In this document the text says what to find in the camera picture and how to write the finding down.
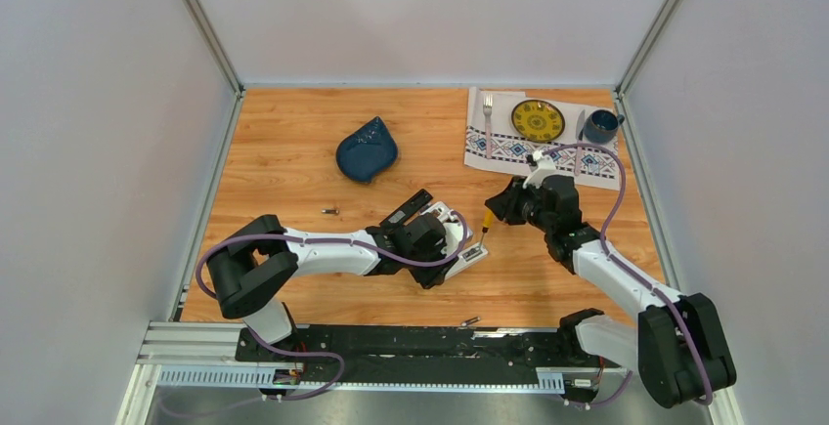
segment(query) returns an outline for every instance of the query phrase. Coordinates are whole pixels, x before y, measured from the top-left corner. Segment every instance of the blue mug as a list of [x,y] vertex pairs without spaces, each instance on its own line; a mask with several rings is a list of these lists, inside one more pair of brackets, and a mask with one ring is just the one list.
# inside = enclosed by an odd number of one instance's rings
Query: blue mug
[[624,115],[616,116],[607,109],[597,109],[585,122],[585,138],[598,145],[606,144],[613,140],[623,122]]

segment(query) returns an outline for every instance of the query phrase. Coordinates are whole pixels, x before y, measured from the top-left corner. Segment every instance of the yellow screwdriver handle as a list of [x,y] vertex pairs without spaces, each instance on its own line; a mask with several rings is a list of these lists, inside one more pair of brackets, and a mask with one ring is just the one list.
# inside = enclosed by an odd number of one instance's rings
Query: yellow screwdriver handle
[[484,228],[489,228],[492,226],[492,222],[495,219],[495,214],[492,213],[492,210],[489,208],[487,209],[487,213],[484,215]]

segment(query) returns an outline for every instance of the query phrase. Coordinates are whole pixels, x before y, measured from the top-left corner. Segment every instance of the screwdriver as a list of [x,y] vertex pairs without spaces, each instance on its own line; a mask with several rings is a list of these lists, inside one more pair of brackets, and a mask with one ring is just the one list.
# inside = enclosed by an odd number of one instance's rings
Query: screwdriver
[[492,221],[495,219],[495,214],[492,213],[492,210],[489,208],[487,209],[487,213],[484,214],[484,225],[481,229],[481,240],[478,241],[478,247],[483,247],[484,245],[484,236],[487,235],[487,232],[490,230],[490,226],[492,226]]

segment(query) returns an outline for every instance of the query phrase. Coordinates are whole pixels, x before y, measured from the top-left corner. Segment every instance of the yellow plate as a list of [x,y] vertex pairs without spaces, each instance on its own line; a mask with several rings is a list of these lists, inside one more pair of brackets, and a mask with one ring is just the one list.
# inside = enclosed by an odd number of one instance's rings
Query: yellow plate
[[564,132],[564,115],[546,101],[522,101],[512,110],[512,126],[533,142],[550,142]]

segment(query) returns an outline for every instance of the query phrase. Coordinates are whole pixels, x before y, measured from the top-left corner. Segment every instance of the white cloth napkin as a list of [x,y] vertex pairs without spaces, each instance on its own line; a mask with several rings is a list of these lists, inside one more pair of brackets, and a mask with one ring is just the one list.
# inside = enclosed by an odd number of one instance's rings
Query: white cloth napkin
[[[493,95],[492,159],[486,157],[484,94]],[[561,114],[564,115],[564,132],[551,143],[539,144],[525,139],[512,126],[513,108],[526,100],[526,95],[523,92],[481,92],[478,88],[469,88],[466,112],[466,143],[463,154],[464,164],[485,171],[526,176],[530,173],[530,167],[527,165],[528,154],[536,149],[551,149],[560,145],[575,144],[578,134],[576,122],[579,119],[579,113],[584,110],[585,120],[588,120],[595,110],[600,109],[596,106],[543,100],[558,107]],[[612,141],[603,146],[613,150],[614,154],[619,154],[619,139],[617,137],[614,137]],[[560,174],[573,175],[576,158],[575,149],[560,151],[554,158]],[[604,152],[592,149],[589,143],[583,148],[581,166],[582,173],[576,177],[576,184],[612,190],[619,189],[619,170],[616,162]]]

